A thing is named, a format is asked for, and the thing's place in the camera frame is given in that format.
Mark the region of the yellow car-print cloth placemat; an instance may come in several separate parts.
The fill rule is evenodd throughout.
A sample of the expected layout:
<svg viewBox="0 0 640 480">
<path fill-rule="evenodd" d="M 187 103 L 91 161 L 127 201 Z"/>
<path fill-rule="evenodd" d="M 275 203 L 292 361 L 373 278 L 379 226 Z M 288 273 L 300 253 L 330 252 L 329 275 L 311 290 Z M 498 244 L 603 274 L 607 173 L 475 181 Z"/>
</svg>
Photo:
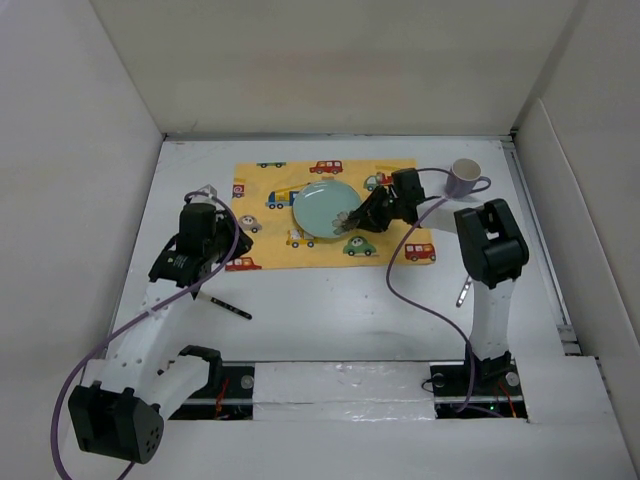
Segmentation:
<svg viewBox="0 0 640 480">
<path fill-rule="evenodd" d="M 382 234 L 355 230 L 344 237 L 321 239 L 300 229 L 293 215 L 296 195 L 318 180 L 338 180 L 365 199 L 377 186 L 388 186 L 391 173 L 412 168 L 407 159 L 262 160 L 238 164 L 232 184 L 232 210 L 252 238 L 249 253 L 227 263 L 228 272 L 268 269 L 385 265 L 409 229 L 392 223 Z"/>
</svg>

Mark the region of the lavender ceramic mug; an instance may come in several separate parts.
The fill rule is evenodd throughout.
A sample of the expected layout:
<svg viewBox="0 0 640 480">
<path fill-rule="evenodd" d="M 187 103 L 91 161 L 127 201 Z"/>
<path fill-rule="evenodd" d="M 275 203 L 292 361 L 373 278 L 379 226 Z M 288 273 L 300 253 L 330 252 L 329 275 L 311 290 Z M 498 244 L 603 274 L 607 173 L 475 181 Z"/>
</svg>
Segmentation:
<svg viewBox="0 0 640 480">
<path fill-rule="evenodd" d="M 454 199 L 480 193 L 491 187 L 491 180 L 482 175 L 481 166 L 472 159 L 457 159 L 448 171 L 445 194 Z"/>
</svg>

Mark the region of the black-handled metal fork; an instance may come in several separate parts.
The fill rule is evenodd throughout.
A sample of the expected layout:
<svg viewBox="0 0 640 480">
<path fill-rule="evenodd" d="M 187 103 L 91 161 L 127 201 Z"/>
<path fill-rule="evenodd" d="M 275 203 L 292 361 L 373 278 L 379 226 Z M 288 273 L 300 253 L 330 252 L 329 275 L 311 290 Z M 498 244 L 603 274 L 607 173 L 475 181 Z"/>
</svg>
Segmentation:
<svg viewBox="0 0 640 480">
<path fill-rule="evenodd" d="M 224 309 L 224 310 L 226 310 L 226 311 L 228 311 L 228 312 L 230 312 L 230 313 L 232 313 L 234 315 L 237 315 L 237 316 L 239 316 L 239 317 L 241 317 L 241 318 L 243 318 L 243 319 L 245 319 L 247 321 L 251 321 L 253 319 L 253 316 L 250 313 L 246 312 L 245 310 L 242 310 L 242 309 L 240 309 L 238 307 L 235 307 L 235 306 L 233 306 L 233 305 L 231 305 L 231 304 L 229 304 L 229 303 L 227 303 L 227 302 L 225 302 L 223 300 L 220 300 L 220 299 L 218 299 L 216 297 L 213 297 L 211 295 L 208 295 L 208 294 L 200 292 L 197 295 L 197 298 L 200 299 L 200 300 L 207 301 L 207 302 L 209 302 L 209 303 L 211 303 L 213 305 L 216 305 L 216 306 L 218 306 L 218 307 L 220 307 L 220 308 L 222 308 L 222 309 Z"/>
</svg>

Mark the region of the green ceramic plate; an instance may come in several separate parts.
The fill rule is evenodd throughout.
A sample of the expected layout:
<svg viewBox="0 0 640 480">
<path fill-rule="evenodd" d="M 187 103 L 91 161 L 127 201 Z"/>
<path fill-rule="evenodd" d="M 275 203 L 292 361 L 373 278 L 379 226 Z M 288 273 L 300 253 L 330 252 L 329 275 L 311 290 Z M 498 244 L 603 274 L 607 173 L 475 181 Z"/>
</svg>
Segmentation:
<svg viewBox="0 0 640 480">
<path fill-rule="evenodd" d="M 322 180 L 303 188 L 293 203 L 297 225 L 315 238 L 335 239 L 353 229 L 349 215 L 362 204 L 359 194 L 338 180 Z"/>
</svg>

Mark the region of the silver metal spoon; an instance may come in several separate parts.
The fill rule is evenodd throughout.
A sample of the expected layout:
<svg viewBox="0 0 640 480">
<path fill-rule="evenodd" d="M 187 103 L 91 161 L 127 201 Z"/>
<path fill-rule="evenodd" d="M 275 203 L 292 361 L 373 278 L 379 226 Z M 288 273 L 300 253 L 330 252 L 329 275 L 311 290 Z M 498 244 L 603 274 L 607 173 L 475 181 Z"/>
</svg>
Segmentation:
<svg viewBox="0 0 640 480">
<path fill-rule="evenodd" d="M 472 285 L 472 279 L 470 277 L 467 277 L 465 282 L 464 282 L 464 284 L 463 284 L 463 286 L 462 286 L 462 288 L 461 288 L 461 291 L 460 291 L 460 293 L 459 293 L 459 295 L 457 297 L 456 303 L 455 303 L 455 306 L 457 308 L 460 308 L 463 305 L 463 303 L 465 302 L 465 299 L 466 299 L 466 297 L 468 295 L 468 292 L 469 292 L 469 290 L 471 288 L 471 285 Z"/>
</svg>

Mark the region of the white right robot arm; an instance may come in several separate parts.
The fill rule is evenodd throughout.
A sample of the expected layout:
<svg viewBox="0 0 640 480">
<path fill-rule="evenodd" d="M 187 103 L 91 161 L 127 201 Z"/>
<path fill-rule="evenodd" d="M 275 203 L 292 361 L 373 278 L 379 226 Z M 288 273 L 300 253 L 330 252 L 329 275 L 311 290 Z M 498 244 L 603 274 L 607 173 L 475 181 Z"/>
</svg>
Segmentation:
<svg viewBox="0 0 640 480">
<path fill-rule="evenodd" d="M 360 207 L 340 215 L 338 221 L 348 231 L 382 233 L 393 220 L 402 220 L 412 227 L 457 236 L 474 290 L 471 351 L 466 354 L 462 381 L 471 392 L 483 394 L 511 363 L 510 302 L 516 280 L 529 261 L 529 249 L 506 200 L 464 204 L 472 194 L 488 189 L 490 179 L 480 174 L 463 177 L 452 168 L 431 170 L 447 176 L 441 196 L 425 195 L 419 169 L 401 169 L 391 175 L 389 185 L 374 188 Z"/>
</svg>

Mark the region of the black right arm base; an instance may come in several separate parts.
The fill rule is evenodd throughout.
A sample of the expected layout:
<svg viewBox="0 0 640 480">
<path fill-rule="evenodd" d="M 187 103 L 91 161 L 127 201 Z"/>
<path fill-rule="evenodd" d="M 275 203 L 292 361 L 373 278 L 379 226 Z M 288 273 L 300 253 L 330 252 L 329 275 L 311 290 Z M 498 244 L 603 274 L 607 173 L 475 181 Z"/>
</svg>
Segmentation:
<svg viewBox="0 0 640 480">
<path fill-rule="evenodd" d="M 528 418 L 517 365 L 510 352 L 493 360 L 436 362 L 421 388 L 433 395 L 437 419 Z"/>
</svg>

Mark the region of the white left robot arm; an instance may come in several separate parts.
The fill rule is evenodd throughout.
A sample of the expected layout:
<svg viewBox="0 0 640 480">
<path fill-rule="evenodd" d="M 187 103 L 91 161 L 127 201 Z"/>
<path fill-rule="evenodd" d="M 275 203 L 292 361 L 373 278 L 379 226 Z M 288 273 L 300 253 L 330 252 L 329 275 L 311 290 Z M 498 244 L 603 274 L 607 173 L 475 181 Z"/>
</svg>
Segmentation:
<svg viewBox="0 0 640 480">
<path fill-rule="evenodd" d="M 146 464 L 183 402 L 195 392 L 208 397 L 220 390 L 219 352 L 179 346 L 175 334 L 202 285 L 252 244 L 215 189 L 186 194 L 178 231 L 148 273 L 145 305 L 112 333 L 119 343 L 94 380 L 68 397 L 81 451 Z"/>
</svg>

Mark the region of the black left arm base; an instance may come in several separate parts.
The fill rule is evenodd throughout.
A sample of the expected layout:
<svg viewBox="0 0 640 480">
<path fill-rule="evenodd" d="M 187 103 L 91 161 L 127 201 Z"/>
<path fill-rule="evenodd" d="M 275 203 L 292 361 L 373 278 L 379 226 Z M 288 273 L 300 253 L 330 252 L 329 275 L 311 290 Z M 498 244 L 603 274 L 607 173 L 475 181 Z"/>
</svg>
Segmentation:
<svg viewBox="0 0 640 480">
<path fill-rule="evenodd" d="M 225 362 L 219 351 L 193 345 L 184 348 L 180 355 L 207 362 L 209 376 L 207 383 L 183 403 L 171 420 L 253 419 L 254 363 Z"/>
</svg>

